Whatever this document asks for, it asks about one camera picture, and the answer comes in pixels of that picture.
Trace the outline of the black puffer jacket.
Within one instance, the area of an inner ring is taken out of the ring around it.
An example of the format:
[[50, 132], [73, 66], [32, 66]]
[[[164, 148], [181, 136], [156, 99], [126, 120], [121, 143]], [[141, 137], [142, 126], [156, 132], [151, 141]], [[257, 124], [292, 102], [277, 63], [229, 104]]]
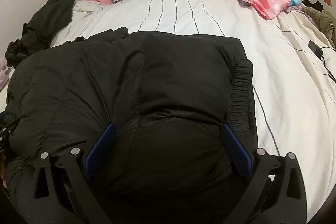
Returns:
[[7, 90], [20, 118], [6, 161], [10, 202], [27, 222], [44, 153], [61, 156], [109, 124], [105, 194], [113, 223], [222, 223], [248, 180], [223, 125], [257, 147], [253, 66], [237, 38], [108, 30], [34, 53]]

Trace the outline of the purple lilac jacket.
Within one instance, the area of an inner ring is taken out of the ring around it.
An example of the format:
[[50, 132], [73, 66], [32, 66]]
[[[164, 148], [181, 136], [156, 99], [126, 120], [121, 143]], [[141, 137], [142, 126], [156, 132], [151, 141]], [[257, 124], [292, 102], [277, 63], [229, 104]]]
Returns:
[[9, 81], [10, 69], [7, 66], [7, 61], [4, 57], [0, 59], [0, 91], [5, 87], [7, 82]]

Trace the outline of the black garment near headboard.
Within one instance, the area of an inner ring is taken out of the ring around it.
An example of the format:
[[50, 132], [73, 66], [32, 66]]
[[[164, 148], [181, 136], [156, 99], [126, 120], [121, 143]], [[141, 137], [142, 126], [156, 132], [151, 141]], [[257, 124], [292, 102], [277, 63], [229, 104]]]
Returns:
[[16, 68], [30, 55], [48, 49], [55, 35], [71, 23], [74, 4], [75, 0], [48, 0], [23, 25], [22, 37], [9, 43], [7, 66]]

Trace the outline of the white striped bed sheet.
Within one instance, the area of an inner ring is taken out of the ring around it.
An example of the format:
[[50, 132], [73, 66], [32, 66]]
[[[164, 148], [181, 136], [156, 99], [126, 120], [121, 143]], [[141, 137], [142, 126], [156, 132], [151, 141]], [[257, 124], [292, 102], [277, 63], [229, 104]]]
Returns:
[[[253, 66], [256, 148], [294, 153], [306, 191], [305, 223], [335, 223], [328, 217], [335, 213], [335, 82], [308, 43], [322, 48], [334, 77], [335, 49], [307, 19], [281, 13], [265, 20], [236, 0], [125, 0], [105, 7], [75, 1], [71, 23], [48, 49], [120, 28], [239, 39]], [[5, 176], [1, 155], [1, 188], [9, 199]]]

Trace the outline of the pink pillow at headboard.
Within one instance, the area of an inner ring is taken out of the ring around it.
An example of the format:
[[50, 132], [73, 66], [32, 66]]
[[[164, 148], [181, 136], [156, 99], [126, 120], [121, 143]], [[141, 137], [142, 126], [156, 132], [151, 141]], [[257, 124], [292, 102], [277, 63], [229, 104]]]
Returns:
[[113, 5], [114, 2], [112, 0], [86, 0], [90, 2], [98, 3], [99, 5]]

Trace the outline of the olive brown garment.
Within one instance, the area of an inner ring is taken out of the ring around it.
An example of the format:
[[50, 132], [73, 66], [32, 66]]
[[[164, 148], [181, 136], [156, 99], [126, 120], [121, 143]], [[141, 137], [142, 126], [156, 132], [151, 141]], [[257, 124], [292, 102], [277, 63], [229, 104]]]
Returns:
[[335, 48], [335, 17], [325, 10], [319, 1], [311, 3], [309, 0], [303, 0], [302, 4], [302, 11], [312, 18], [317, 28], [326, 36], [330, 45]]

